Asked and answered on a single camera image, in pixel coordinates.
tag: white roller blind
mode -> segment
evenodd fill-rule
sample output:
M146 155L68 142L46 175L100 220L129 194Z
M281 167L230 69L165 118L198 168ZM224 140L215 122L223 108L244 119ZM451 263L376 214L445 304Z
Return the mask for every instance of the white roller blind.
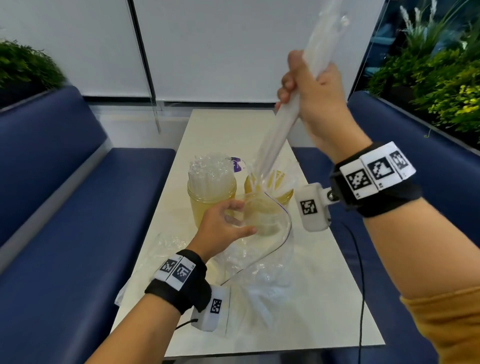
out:
M345 0L336 55L350 91L384 0ZM315 0L135 0L158 100L273 102L288 51L317 20Z
M149 96L125 0L1 0L0 28L44 49L83 95Z

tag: hand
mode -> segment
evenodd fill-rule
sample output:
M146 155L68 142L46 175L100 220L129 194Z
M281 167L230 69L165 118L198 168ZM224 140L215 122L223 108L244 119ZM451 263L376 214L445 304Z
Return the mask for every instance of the hand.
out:
M225 215L225 210L241 211L244 205L243 201L227 200L206 210L198 232L187 249L196 252L206 263L234 241L254 235L257 232L255 227L236 227L234 225L239 225L240 222Z
M313 142L334 163L339 163L372 144L369 137L353 120L347 108L342 80L338 68L330 64L318 76L312 76L304 62L303 51L288 55L290 71L282 78L277 95L281 104L290 101L292 92L300 93L299 117Z

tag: table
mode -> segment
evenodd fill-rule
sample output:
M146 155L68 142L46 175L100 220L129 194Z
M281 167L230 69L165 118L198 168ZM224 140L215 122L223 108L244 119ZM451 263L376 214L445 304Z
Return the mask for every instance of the table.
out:
M216 151L251 161L274 121L275 115L270 110L193 111L134 271L139 269L159 233L194 235L196 229L187 194L188 168L194 156ZM280 156L295 160L288 142ZM238 193L243 192L243 182L238 181ZM300 183L307 184L303 173ZM187 325L175 332L166 357L358 346L361 293L331 231L307 232L295 201L290 203L289 212L295 237L292 269L295 294L278 313L276 329L263 333L240 330L233 336L219 337ZM151 262L148 273L139 270L133 275L136 279L132 278L127 287L112 330L140 300L148 276L161 263ZM180 322L190 319L190 314L187 311ZM383 344L382 335L365 307L363 345Z

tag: blue bench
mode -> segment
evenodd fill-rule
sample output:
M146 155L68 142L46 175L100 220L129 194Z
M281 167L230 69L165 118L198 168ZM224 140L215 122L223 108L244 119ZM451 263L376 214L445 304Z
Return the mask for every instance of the blue bench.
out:
M417 169L415 182L422 186L425 198L452 223L480 246L480 157L444 136L395 110L365 92L354 93L348 107L355 120L375 141L394 141ZM294 148L295 156L309 183L330 186L332 163L315 148ZM399 300L399 292L373 247L361 217L346 212L343 206L330 207L331 230L358 286L360 267L353 241L339 223L354 232L365 272L366 302L386 346L364 348L362 360L369 364L436 364L432 345L415 328ZM334 349L323 353L325 363L357 362L358 348Z
M106 139L72 86L0 114L0 246ZM174 157L111 149L8 265L0 362L83 363L103 341Z

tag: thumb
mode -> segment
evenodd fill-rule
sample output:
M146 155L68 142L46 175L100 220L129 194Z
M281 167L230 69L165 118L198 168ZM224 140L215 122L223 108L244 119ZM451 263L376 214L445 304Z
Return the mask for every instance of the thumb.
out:
M301 95L308 92L311 87L315 87L315 78L303 60L303 50L293 50L288 54L288 67Z
M241 228L235 229L235 240L246 238L248 236L254 235L257 233L257 229L254 226L243 226Z

